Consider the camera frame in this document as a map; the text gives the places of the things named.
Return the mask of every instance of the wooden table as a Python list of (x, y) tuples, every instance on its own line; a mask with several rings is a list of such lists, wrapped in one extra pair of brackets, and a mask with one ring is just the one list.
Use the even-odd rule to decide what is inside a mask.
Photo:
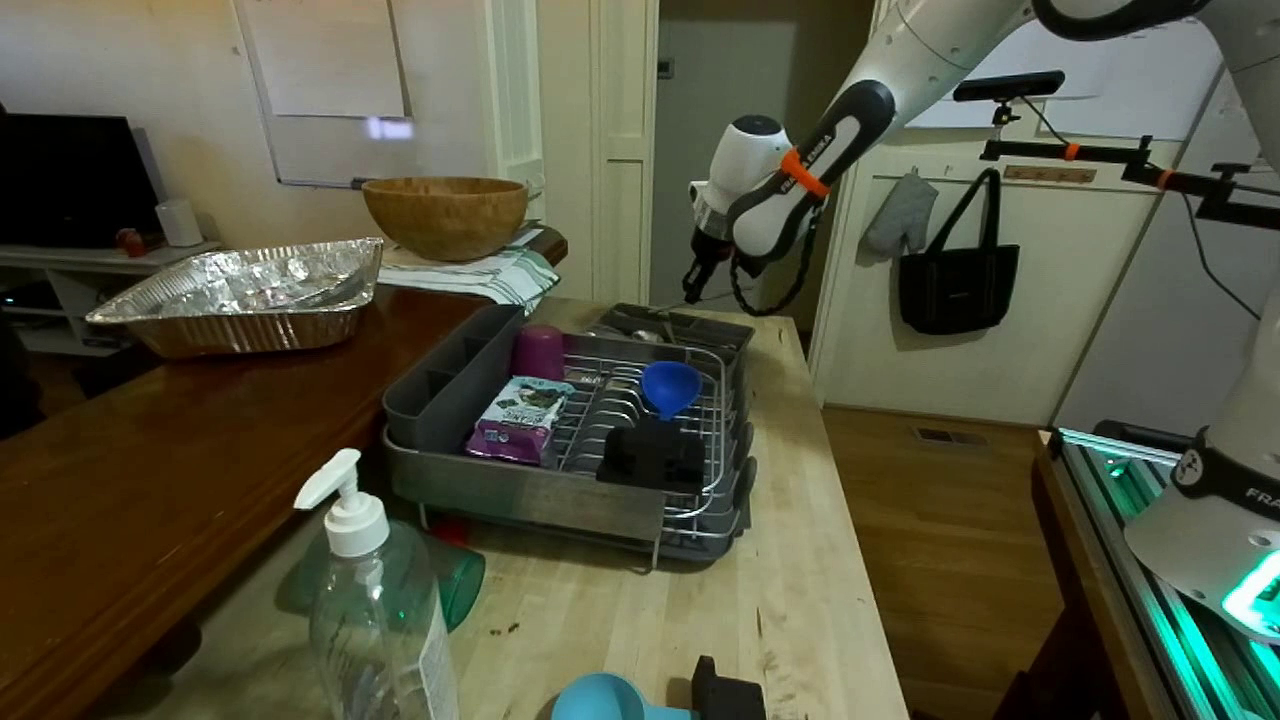
[[(581, 328), (602, 309), (547, 301), (538, 318)], [(709, 568), (529, 530), (479, 525), (480, 598), (451, 635), (463, 717), (547, 720), (559, 689), (608, 670), (659, 705), (689, 707), (699, 655), (758, 682), (768, 717), (905, 719), (906, 708), (840, 479), (790, 319), (750, 322), (753, 527)], [(319, 442), (324, 452), (338, 443)], [(289, 492), (298, 477), (289, 478)], [(317, 530), (293, 529), (227, 589), (205, 643), (172, 679), (122, 688), (99, 707), (145, 717), (326, 717), (307, 621), (276, 607), (282, 578)]]
[[(558, 263), (564, 238), (530, 245)], [(379, 288), (348, 342), (164, 365), (0, 443), (0, 717), (78, 714), (364, 447), (381, 393), (489, 301)]]
[(1053, 562), (1064, 610), (1032, 667), (1010, 687), (996, 720), (1021, 717), (1175, 717), (1079, 493), (1041, 433), (1032, 500)]

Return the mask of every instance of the television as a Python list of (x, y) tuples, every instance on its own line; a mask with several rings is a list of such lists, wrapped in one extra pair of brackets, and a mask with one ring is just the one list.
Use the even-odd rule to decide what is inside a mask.
[(125, 118), (0, 115), (0, 177), (3, 243), (114, 247), (122, 228), (160, 232)]

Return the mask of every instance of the bottle label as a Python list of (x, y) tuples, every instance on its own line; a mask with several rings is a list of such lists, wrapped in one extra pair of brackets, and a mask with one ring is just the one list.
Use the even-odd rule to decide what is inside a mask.
[(431, 720), (458, 720), (458, 684), (449, 661), (449, 630), (440, 612), (440, 594), (431, 592), (431, 628), (417, 656), (417, 671), (426, 692)]

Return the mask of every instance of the wooden bowl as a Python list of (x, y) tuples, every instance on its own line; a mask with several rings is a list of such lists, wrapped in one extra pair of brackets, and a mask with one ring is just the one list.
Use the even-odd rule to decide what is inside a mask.
[(390, 178), (361, 186), (378, 227), (428, 260), (497, 252), (525, 222), (529, 190), (497, 178)]

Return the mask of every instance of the black tote bag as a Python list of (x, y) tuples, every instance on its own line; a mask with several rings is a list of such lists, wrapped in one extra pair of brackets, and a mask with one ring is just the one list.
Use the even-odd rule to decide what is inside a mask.
[[(943, 250), (956, 220), (987, 183), (987, 217), (978, 247)], [(899, 264), (902, 320), (924, 334), (957, 334), (1000, 324), (1018, 274), (1018, 246), (998, 245), (1000, 173), (987, 168), (965, 191), (924, 252)]]

